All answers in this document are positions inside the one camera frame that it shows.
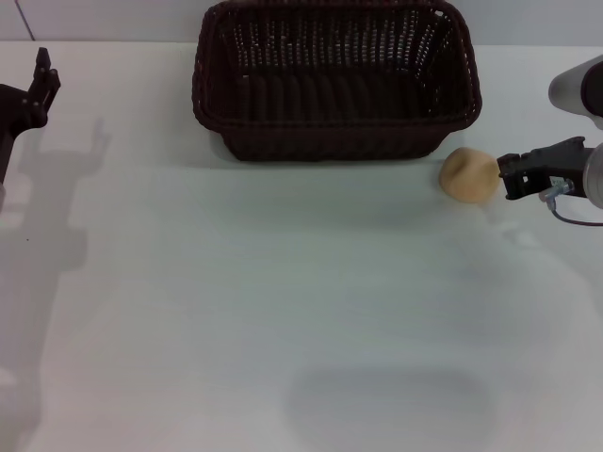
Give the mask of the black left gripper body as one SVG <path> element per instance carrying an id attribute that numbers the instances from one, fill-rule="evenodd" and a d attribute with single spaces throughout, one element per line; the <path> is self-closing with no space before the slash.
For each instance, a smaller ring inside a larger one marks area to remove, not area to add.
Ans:
<path id="1" fill-rule="evenodd" d="M 14 142 L 21 133 L 48 122 L 46 90 L 28 91 L 1 86 L 1 184 L 4 183 Z"/>

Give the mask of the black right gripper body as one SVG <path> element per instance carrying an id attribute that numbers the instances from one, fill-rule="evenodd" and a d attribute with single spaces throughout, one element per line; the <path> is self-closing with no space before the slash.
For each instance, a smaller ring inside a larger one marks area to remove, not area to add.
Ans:
<path id="1" fill-rule="evenodd" d="M 543 191 L 561 180 L 569 180 L 575 191 L 583 191 L 583 174 L 594 148 L 584 145 L 584 137 L 571 137 L 530 152 L 527 177 L 532 191 Z"/>

